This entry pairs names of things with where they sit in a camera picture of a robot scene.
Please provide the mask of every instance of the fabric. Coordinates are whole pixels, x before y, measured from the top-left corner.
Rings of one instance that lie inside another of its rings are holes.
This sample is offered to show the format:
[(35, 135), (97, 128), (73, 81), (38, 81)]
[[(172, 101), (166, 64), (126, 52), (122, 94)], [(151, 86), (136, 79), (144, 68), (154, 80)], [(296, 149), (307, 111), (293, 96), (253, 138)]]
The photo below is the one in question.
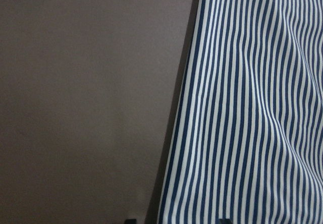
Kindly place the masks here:
[(323, 223), (322, 24), (322, 0), (199, 0), (158, 223)]

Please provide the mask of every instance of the striped fabric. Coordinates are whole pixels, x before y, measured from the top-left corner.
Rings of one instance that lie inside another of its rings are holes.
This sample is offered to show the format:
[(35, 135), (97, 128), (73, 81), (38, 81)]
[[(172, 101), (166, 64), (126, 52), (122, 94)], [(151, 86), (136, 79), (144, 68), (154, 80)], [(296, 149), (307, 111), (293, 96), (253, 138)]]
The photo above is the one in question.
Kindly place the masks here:
[(199, 0), (158, 223), (323, 223), (322, 34), (322, 0)]

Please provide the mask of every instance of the brown wall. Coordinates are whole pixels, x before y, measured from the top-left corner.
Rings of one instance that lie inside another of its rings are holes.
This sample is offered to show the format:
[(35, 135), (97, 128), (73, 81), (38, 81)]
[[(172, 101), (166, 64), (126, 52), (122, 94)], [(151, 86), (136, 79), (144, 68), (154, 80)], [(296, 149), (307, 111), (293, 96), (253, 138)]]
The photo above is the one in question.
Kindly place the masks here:
[(191, 2), (0, 0), (0, 223), (143, 221)]

